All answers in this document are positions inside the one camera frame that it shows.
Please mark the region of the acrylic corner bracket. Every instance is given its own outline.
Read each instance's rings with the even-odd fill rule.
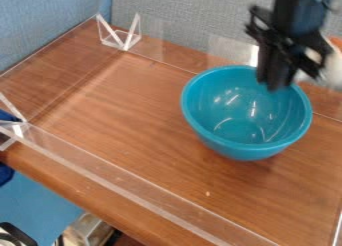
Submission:
[[[0,104],[2,104],[0,126],[2,127],[12,126],[12,129],[16,135],[18,136],[23,135],[23,130],[26,127],[22,125],[27,123],[27,119],[2,92],[0,92]],[[15,142],[16,142],[15,138],[8,137],[6,134],[0,133],[0,151],[6,151],[7,148]]]
[[[137,13],[130,30],[114,30],[101,14],[97,15],[102,44],[127,51],[142,39],[141,15]]]

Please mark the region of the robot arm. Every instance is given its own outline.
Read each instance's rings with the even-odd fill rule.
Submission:
[[[320,32],[330,1],[276,0],[273,11],[250,8],[246,32],[260,43],[257,78],[269,90],[289,86],[298,70],[314,79],[321,77],[326,58],[334,51]],[[308,48],[320,54],[320,60],[308,56]]]

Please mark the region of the bowl rim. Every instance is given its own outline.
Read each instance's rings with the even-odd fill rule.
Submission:
[[[189,91],[190,91],[193,85],[203,77],[206,77],[209,74],[211,74],[211,73],[214,73],[217,71],[237,70],[237,69],[250,70],[250,71],[256,72],[256,67],[252,67],[249,65],[229,65],[229,66],[222,66],[222,67],[211,68],[211,69],[203,71],[202,73],[199,73],[197,76],[194,76],[191,78],[191,80],[187,82],[187,85],[183,88],[182,97],[181,97],[181,107],[182,107],[182,112],[183,112],[185,118],[186,118],[189,124],[191,125],[193,129],[195,128],[195,132],[197,133],[203,135],[206,138],[210,138],[213,141],[215,141],[217,143],[219,143],[222,145],[227,145],[229,144],[229,146],[234,147],[235,149],[266,150],[266,149],[272,149],[272,148],[286,147],[290,144],[293,144],[297,140],[300,140],[300,138],[306,133],[306,131],[308,131],[310,125],[312,125],[312,121],[313,121],[313,108],[312,108],[310,100],[309,100],[305,92],[302,91],[301,87],[298,85],[296,85],[296,84],[292,84],[289,86],[289,88],[292,90],[294,90],[296,93],[300,95],[300,98],[301,98],[302,103],[304,103],[304,107],[305,107],[304,122],[301,124],[301,128],[297,131],[294,131],[286,138],[281,139],[280,141],[269,142],[269,143],[262,143],[262,144],[245,144],[245,143],[235,142],[233,140],[225,139],[225,138],[217,136],[215,134],[213,134],[201,125],[201,123],[197,121],[197,119],[193,117],[193,115],[190,113],[190,110],[187,108],[187,103],[189,103],[187,100],[189,100]]]

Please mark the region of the plastic bowl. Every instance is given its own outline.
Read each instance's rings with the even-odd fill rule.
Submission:
[[[182,111],[203,143],[244,161],[280,153],[305,135],[313,120],[301,88],[269,92],[249,66],[219,67],[195,76],[183,89]]]

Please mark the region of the wooden tabletop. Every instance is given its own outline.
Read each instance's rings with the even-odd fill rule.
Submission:
[[[151,41],[137,46],[141,53]],[[223,62],[167,42],[162,52],[190,71]],[[280,155],[244,163],[207,149],[183,119],[179,97],[194,75],[101,45],[90,21],[0,87],[32,124],[278,244],[330,245],[342,195],[342,95],[302,85],[316,111],[308,134]],[[20,143],[6,163],[143,244],[210,245]]]

